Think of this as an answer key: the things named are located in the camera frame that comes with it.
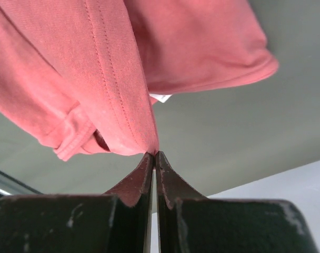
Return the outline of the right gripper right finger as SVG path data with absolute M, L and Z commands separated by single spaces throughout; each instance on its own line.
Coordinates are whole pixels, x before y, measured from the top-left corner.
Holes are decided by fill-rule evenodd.
M 318 252 L 297 207 L 278 199 L 210 199 L 155 157 L 160 252 Z

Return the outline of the pink t shirt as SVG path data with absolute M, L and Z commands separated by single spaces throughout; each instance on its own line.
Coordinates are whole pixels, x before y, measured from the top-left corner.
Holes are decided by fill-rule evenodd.
M 156 153 L 160 96 L 277 69 L 248 1 L 0 1 L 0 113 L 62 160 Z

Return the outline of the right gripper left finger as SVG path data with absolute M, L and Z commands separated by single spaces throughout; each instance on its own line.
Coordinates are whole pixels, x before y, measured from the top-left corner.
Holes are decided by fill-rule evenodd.
M 104 194 L 0 198 L 0 252 L 149 252 L 154 157 Z

